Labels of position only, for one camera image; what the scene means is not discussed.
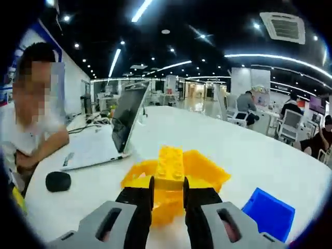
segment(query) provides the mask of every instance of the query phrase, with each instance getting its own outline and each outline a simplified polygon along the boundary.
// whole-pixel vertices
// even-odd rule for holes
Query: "laptop screen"
[[[149,82],[129,85],[121,94],[112,118],[112,139],[119,153],[125,149],[148,86]]]

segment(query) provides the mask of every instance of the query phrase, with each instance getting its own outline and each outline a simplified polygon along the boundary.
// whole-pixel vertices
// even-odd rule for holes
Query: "person sitting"
[[[21,174],[25,186],[37,164],[69,143],[69,134],[51,109],[51,45],[36,43],[25,49],[12,85],[13,105],[2,113],[1,147],[4,164]]]
[[[280,112],[280,119],[283,120],[286,110],[292,110],[296,113],[303,114],[302,110],[297,106],[297,95],[293,92],[290,93],[290,99],[284,104]]]
[[[313,138],[295,142],[293,146],[318,159],[320,149],[326,152],[331,147],[331,130],[332,118],[330,115],[327,115],[325,118],[325,128],[319,128],[319,132]]]
[[[245,94],[241,94],[237,99],[238,111],[249,113],[249,110],[257,111],[255,103],[253,101],[253,94],[250,91],[246,91]],[[253,113],[249,113],[246,121],[247,126],[253,125],[255,121],[258,121],[259,117]]]

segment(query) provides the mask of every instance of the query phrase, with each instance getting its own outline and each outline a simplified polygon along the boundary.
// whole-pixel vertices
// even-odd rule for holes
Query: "laptop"
[[[61,171],[89,167],[129,156],[129,140],[148,88],[148,81],[126,86],[111,125],[87,127],[72,134],[70,143],[64,147],[68,154]]]

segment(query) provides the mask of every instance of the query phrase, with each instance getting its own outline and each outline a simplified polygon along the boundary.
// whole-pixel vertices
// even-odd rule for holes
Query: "white shirt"
[[[40,117],[39,121],[23,131],[16,123],[14,104],[10,103],[0,112],[1,126],[1,148],[4,157],[5,166],[16,171],[14,153],[16,150],[26,155],[39,146],[43,139],[58,132],[63,126],[60,116],[57,116],[50,108],[45,108],[45,115]]]

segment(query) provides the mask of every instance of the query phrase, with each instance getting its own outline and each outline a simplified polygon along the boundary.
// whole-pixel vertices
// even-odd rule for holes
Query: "man's hand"
[[[34,157],[29,157],[20,151],[16,151],[16,166],[24,170],[32,170],[36,164]]]

